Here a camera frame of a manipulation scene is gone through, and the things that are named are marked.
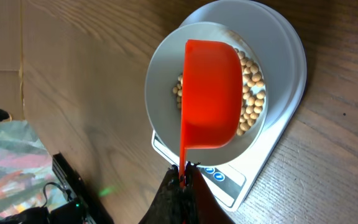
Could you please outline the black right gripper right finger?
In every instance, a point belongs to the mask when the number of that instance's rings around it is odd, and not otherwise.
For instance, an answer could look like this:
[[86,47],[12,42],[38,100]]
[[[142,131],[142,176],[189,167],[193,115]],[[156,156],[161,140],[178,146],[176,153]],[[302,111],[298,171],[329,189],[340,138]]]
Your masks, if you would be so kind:
[[198,168],[198,164],[188,162],[185,167],[186,186],[195,198],[196,213],[199,223],[234,224],[233,220],[221,208],[208,187]]

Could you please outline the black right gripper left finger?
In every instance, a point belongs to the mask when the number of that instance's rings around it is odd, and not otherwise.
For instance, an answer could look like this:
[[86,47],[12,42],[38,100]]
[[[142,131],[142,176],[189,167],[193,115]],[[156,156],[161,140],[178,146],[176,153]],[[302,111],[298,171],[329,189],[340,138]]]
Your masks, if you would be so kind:
[[182,211],[178,167],[172,165],[168,168],[157,190],[157,193],[139,224],[180,224]]

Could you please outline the red plastic measuring scoop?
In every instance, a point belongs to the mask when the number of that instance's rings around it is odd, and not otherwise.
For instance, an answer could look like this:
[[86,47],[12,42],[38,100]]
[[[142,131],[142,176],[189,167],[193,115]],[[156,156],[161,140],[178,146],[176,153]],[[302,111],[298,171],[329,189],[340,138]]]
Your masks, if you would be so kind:
[[181,97],[179,180],[182,187],[187,150],[225,146],[236,133],[241,98],[242,67],[234,48],[224,42],[188,40]]

